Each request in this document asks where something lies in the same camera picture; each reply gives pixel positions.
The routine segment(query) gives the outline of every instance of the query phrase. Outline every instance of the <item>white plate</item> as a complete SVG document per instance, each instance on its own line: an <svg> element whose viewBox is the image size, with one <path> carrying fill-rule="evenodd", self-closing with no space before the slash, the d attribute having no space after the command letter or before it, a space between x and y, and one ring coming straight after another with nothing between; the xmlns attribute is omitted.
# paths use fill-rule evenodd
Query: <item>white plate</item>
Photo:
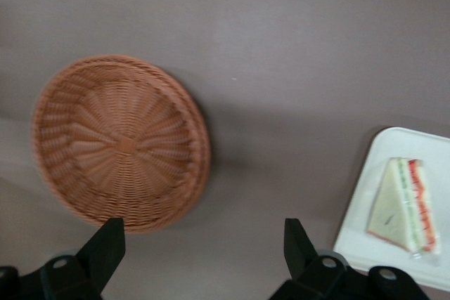
<svg viewBox="0 0 450 300"><path fill-rule="evenodd" d="M414 259L403 249L366 233L371 207L389 158L423 160L432 211L442 242L439 263ZM450 291L450 139L394 127L373 140L334 250L353 268L400 268L419 284Z"/></svg>

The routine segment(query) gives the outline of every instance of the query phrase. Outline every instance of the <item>bread slice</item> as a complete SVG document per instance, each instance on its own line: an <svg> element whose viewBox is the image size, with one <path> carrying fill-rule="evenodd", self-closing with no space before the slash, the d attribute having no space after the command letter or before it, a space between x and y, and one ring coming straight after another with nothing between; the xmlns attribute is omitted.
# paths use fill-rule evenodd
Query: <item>bread slice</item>
<svg viewBox="0 0 450 300"><path fill-rule="evenodd" d="M367 231L413 253L439 253L422 161L391 158Z"/></svg>

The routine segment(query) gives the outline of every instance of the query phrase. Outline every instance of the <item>woven basket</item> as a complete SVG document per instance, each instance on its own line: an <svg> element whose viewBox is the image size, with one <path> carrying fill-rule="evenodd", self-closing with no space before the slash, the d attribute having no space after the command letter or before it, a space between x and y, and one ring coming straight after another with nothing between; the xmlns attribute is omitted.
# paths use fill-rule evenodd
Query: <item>woven basket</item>
<svg viewBox="0 0 450 300"><path fill-rule="evenodd" d="M79 60L44 89L33 121L44 178L76 215L160 229L197 201L210 168L202 116L181 85L128 56Z"/></svg>

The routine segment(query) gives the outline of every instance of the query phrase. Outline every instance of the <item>black clamp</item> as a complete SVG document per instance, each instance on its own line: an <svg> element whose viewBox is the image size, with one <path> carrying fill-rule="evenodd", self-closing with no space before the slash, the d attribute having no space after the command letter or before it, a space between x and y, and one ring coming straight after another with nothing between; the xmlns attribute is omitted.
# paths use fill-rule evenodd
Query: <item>black clamp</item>
<svg viewBox="0 0 450 300"><path fill-rule="evenodd" d="M429 300L398 268L356 272L334 256L318 255L298 219L285 220L284 256L292 279L271 300Z"/></svg>
<svg viewBox="0 0 450 300"><path fill-rule="evenodd" d="M51 259L22 277L14 267L0 267L0 299L101 300L124 255L124 221L110 219L74 256Z"/></svg>

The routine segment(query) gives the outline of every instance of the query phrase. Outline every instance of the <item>round basket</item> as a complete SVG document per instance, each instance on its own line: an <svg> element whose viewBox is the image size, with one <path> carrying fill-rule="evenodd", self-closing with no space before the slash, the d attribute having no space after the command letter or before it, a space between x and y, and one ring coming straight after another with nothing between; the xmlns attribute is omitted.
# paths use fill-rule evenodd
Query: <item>round basket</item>
<svg viewBox="0 0 450 300"><path fill-rule="evenodd" d="M56 196L101 226L165 227L197 201L210 168L205 123L186 90L129 56L77 61L48 83L33 121L37 162Z"/></svg>

